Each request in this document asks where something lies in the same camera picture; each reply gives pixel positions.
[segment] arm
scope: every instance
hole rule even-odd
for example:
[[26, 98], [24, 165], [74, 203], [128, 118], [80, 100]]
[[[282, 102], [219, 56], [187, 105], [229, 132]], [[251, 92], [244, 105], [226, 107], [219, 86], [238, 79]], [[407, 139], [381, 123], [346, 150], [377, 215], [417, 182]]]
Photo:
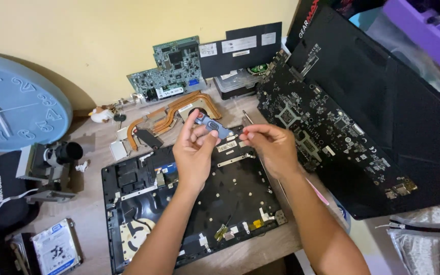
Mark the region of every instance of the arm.
[[173, 147], [179, 183], [152, 232], [133, 256], [124, 275], [172, 274], [191, 209], [210, 174], [218, 132], [205, 126], [192, 129], [199, 111], [188, 117]]
[[298, 165], [295, 138], [274, 125], [250, 125], [240, 136], [262, 155], [266, 169], [280, 180], [291, 204], [302, 246], [315, 272], [369, 274], [351, 238], [331, 216]]

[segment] plush toy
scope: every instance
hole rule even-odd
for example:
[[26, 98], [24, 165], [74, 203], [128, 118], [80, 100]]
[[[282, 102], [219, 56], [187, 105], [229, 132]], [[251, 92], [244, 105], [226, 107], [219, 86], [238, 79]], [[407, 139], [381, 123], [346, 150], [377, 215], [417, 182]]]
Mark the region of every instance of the plush toy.
[[102, 107], [96, 107], [93, 109], [92, 112], [89, 113], [89, 116], [91, 116], [92, 121], [102, 123], [102, 122], [108, 122], [110, 118], [114, 117], [113, 112], [110, 109], [104, 109]]

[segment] wall clock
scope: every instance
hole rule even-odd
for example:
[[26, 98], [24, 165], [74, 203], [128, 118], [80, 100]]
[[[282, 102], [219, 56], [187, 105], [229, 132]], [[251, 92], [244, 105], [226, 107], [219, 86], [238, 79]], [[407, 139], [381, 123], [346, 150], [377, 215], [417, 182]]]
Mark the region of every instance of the wall clock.
[[0, 152], [56, 141], [71, 120], [72, 107], [57, 86], [0, 57]]

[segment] yellow wall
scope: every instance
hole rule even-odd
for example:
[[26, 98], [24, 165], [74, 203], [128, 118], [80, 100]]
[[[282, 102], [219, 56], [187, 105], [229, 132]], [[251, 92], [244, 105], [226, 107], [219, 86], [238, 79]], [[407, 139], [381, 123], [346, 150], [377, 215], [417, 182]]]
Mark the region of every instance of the yellow wall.
[[194, 35], [283, 22], [298, 0], [5, 0], [0, 54], [54, 82], [74, 109], [110, 104], [133, 92], [126, 75], [156, 66], [152, 46]]

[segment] clock hand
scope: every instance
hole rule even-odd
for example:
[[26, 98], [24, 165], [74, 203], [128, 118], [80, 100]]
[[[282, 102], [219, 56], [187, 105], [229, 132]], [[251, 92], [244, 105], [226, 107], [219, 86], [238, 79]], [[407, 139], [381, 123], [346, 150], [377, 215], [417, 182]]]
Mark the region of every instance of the clock hand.
[[32, 105], [37, 105], [38, 103], [33, 103], [33, 104], [29, 104], [29, 105], [25, 105], [25, 106], [20, 106], [20, 107], [15, 107], [15, 108], [9, 108], [9, 109], [0, 109], [0, 113], [4, 112], [4, 111], [9, 111], [11, 109], [18, 109], [18, 108], [23, 108], [23, 107], [28, 107], [28, 106], [32, 106]]
[[8, 137], [10, 137], [11, 135], [9, 134], [8, 124], [6, 124], [6, 122], [4, 121], [4, 119], [3, 119], [3, 117], [1, 115], [0, 115], [0, 124], [1, 124], [1, 127], [3, 127], [3, 130], [6, 133], [6, 135]]

